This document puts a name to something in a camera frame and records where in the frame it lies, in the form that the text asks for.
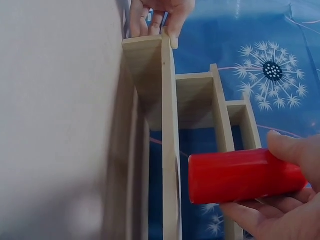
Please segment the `wooden frame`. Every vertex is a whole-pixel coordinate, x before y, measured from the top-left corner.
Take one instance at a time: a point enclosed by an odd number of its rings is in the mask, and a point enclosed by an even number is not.
[[[125,39],[122,46],[146,122],[152,131],[162,130],[163,239],[179,240],[179,129],[215,128],[219,152],[235,150],[232,125],[240,125],[245,149],[261,148],[261,142],[250,100],[244,95],[242,100],[226,101],[216,64],[210,66],[210,72],[175,74],[173,50],[165,31],[159,36]],[[149,156],[145,152],[139,238],[143,240],[148,239]],[[225,239],[244,238],[243,230],[235,222],[227,218],[224,222]]]

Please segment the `red wooden block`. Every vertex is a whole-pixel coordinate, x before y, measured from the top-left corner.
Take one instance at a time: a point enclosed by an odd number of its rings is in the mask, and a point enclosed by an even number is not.
[[[308,183],[298,166],[264,148],[191,155],[188,182],[193,204],[276,196],[299,191]]]

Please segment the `white wall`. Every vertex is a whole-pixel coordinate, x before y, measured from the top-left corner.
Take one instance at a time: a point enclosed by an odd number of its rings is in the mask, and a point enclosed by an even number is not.
[[[0,1],[0,233],[71,239],[58,233],[60,205],[93,191],[106,166],[122,7]],[[40,237],[45,228],[52,236]]]

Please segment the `dandelion print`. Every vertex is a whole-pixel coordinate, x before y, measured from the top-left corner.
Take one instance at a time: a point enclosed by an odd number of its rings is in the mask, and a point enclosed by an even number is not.
[[[305,73],[298,60],[275,42],[259,42],[254,47],[242,46],[243,64],[236,64],[235,75],[244,81],[239,91],[254,97],[261,111],[273,108],[296,108],[307,96],[307,86],[301,81]]]
[[[214,212],[215,211],[215,207],[218,207],[219,204],[217,203],[210,203],[210,204],[203,204],[201,206],[201,210],[203,215]]]
[[[224,217],[223,215],[222,216],[218,216],[218,215],[213,216],[212,221],[207,226],[207,231],[209,231],[215,237],[221,231],[220,225],[224,222],[223,217]]]

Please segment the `blue background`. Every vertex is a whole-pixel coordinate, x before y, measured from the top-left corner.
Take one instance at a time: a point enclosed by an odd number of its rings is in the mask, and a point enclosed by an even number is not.
[[[268,59],[258,44],[265,44],[286,79],[276,85],[262,78],[255,64]],[[242,50],[252,48],[244,56]],[[317,0],[196,0],[195,10],[183,26],[179,48],[174,51],[177,74],[208,72],[217,64],[227,100],[239,100],[242,86],[250,86],[251,104],[263,147],[274,129],[296,138],[320,133],[320,2]],[[246,74],[241,77],[240,68]],[[263,101],[267,107],[261,107]],[[282,101],[281,107],[275,100]],[[233,127],[235,147],[243,149],[240,130]],[[149,239],[162,240],[162,145],[161,132],[151,132],[149,174]],[[217,205],[192,205],[188,195],[188,155],[216,152],[214,129],[181,130],[181,191],[183,240],[222,240],[224,222]]]

